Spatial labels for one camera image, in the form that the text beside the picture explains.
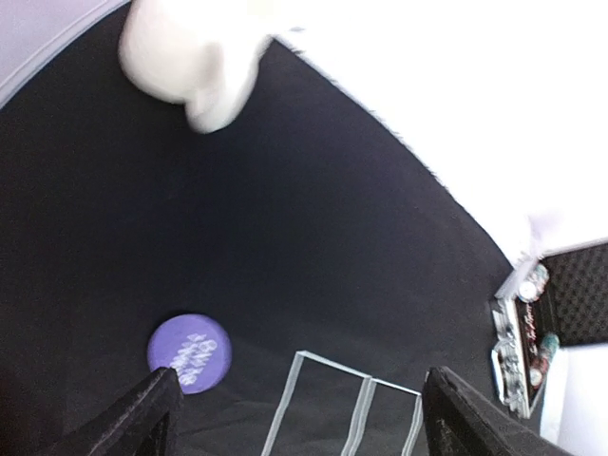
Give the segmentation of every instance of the purple circle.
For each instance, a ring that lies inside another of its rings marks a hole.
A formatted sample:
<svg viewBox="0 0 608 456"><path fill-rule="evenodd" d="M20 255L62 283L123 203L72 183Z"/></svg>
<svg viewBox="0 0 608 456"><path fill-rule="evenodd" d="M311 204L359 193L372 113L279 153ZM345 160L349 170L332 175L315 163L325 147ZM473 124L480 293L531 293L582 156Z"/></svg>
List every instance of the purple circle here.
<svg viewBox="0 0 608 456"><path fill-rule="evenodd" d="M175 369L184 394L217 385L228 372L231 358L226 331L211 318L193 313L162 323L148 344L150 369Z"/></svg>

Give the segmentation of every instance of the black perforated panel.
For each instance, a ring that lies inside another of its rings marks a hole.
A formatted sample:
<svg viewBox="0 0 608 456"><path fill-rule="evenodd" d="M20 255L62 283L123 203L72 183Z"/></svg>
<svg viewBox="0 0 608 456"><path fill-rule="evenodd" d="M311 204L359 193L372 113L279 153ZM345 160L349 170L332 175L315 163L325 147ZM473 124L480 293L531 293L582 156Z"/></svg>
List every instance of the black perforated panel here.
<svg viewBox="0 0 608 456"><path fill-rule="evenodd" d="M551 276L544 322L561 344L608 342L608 243L550 256L543 264Z"/></svg>

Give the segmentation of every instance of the purple disc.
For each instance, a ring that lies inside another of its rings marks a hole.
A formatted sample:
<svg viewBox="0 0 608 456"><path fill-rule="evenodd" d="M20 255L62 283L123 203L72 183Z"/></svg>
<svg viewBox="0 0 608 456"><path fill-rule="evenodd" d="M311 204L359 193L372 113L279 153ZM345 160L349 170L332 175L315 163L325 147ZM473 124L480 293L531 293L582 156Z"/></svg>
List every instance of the purple disc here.
<svg viewBox="0 0 608 456"><path fill-rule="evenodd" d="M184 394L217 385L230 368L231 358L224 329L211 318L193 313L162 323L148 344L150 369L175 369Z"/></svg>

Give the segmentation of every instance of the white floor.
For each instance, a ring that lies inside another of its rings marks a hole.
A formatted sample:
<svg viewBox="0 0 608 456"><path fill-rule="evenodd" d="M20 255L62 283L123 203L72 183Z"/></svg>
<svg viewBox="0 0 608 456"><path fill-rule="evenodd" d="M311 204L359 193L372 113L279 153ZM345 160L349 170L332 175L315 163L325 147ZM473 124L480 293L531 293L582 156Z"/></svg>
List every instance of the white floor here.
<svg viewBox="0 0 608 456"><path fill-rule="evenodd" d="M0 106L87 24L121 3L0 0ZM293 6L291 25L304 31L282 39L304 48L309 62L405 138L513 263L532 243L550 251L608 238L608 4ZM570 368L581 353L568 354ZM608 364L608 350L593 356ZM571 380L570 368L568 394L598 393L570 388L582 385ZM596 378L585 372L584 379ZM551 401L565 404L562 397ZM608 428L605 413L593 420L589 409L584 413L578 423L600 420ZM560 444L576 452L570 447L576 439L561 438L580 434L567 428L574 423L543 421L547 437L560 428ZM608 454L608 442L594 442L600 452L578 454Z"/></svg>

